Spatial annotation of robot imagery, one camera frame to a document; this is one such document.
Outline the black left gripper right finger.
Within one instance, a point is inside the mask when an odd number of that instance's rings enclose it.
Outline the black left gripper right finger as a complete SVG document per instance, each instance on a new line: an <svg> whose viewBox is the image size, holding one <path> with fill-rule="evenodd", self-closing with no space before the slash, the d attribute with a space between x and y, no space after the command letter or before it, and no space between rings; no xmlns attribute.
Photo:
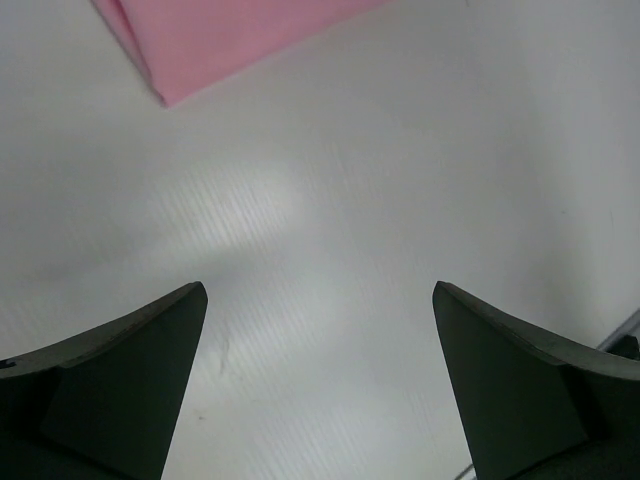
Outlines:
<svg viewBox="0 0 640 480"><path fill-rule="evenodd" d="M577 343L451 283L432 302L476 478L638 478L639 354Z"/></svg>

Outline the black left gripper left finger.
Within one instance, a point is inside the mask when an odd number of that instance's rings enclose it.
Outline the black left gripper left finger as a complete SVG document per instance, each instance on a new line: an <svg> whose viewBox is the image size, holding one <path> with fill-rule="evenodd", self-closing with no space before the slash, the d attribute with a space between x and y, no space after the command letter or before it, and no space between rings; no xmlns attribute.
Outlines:
<svg viewBox="0 0 640 480"><path fill-rule="evenodd" d="M208 297L189 283L1 362L4 479L159 479Z"/></svg>

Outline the pink t-shirt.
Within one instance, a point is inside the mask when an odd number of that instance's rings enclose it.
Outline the pink t-shirt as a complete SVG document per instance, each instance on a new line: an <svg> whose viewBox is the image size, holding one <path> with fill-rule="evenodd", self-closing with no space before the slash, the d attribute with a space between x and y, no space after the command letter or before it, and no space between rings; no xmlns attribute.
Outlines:
<svg viewBox="0 0 640 480"><path fill-rule="evenodd" d="M173 106L378 0L104 0L94 6L149 87Z"/></svg>

